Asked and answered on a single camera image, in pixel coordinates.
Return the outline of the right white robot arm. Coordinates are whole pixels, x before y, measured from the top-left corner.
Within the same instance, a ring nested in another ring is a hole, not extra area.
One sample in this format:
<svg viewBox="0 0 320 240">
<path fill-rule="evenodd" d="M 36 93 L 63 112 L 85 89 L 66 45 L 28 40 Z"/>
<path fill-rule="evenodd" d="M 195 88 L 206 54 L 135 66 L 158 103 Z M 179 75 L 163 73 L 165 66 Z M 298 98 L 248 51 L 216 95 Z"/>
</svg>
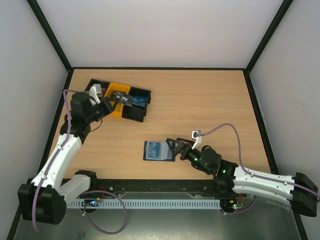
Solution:
<svg viewBox="0 0 320 240">
<path fill-rule="evenodd" d="M 253 195 L 282 203 L 303 216 L 317 216 L 318 187 L 303 173 L 291 176 L 254 171 L 224 160 L 209 145 L 198 150 L 194 141 L 183 138 L 167 138 L 166 143 L 174 157 L 179 155 L 196 170 L 212 175 L 224 196 L 231 193 Z"/>
</svg>

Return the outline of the black VIP card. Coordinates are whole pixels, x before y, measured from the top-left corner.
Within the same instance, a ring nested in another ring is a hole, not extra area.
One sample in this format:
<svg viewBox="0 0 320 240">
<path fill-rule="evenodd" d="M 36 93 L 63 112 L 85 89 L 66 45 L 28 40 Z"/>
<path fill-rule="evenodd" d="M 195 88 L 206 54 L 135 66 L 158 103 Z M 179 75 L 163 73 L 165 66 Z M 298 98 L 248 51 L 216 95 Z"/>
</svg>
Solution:
<svg viewBox="0 0 320 240">
<path fill-rule="evenodd" d="M 119 99 L 118 102 L 120 104 L 129 106 L 129 107 L 133 105 L 133 96 L 128 95 L 125 92 L 115 90 L 112 95 Z"/>
</svg>

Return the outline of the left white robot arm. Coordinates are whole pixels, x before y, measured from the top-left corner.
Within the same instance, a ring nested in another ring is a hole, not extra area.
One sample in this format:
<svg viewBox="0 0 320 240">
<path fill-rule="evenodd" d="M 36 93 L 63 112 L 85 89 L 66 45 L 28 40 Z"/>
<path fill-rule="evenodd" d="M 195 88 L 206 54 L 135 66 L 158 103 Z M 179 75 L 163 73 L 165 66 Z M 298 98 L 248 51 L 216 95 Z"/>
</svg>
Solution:
<svg viewBox="0 0 320 240">
<path fill-rule="evenodd" d="M 67 205 L 92 187 L 97 177 L 91 171 L 81 171 L 65 184 L 62 181 L 91 132 L 91 123 L 111 114 L 118 102 L 117 97 L 98 97 L 87 91 L 74 91 L 71 101 L 64 102 L 66 115 L 54 150 L 36 177 L 17 191 L 22 218 L 35 229 L 38 222 L 59 224 Z"/>
</svg>

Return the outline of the blue card holder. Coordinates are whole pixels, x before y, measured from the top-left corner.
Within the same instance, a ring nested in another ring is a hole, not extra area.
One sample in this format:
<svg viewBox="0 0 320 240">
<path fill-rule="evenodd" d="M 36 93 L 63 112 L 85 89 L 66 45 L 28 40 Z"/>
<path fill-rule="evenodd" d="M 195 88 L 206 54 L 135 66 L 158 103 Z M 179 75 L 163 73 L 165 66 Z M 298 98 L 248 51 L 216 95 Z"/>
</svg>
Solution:
<svg viewBox="0 0 320 240">
<path fill-rule="evenodd" d="M 160 160 L 146 159 L 147 142 L 160 142 Z M 144 142 L 144 149 L 143 149 L 143 160 L 144 161 L 158 161 L 158 162 L 174 162 L 176 160 L 176 157 L 172 157 L 172 153 L 170 152 L 166 141 L 145 141 Z"/>
</svg>

